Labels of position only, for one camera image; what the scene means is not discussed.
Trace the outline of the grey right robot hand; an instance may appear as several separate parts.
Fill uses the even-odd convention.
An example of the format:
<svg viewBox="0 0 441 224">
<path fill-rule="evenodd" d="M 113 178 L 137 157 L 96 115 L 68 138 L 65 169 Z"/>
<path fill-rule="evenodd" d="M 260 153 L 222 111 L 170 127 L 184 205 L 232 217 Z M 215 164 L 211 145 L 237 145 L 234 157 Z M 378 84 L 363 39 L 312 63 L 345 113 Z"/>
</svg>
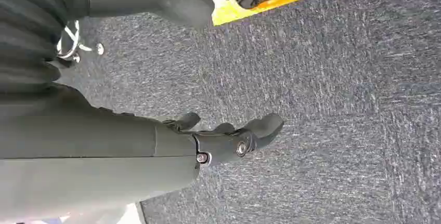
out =
<svg viewBox="0 0 441 224">
<path fill-rule="evenodd" d="M 116 113 L 58 83 L 56 46 L 74 20 L 151 12 L 202 28 L 213 10 L 212 0 L 1 0 L 1 222 L 143 201 L 188 186 L 202 164 L 273 142 L 278 114 L 193 131 L 195 113 L 168 121 Z"/>
</svg>

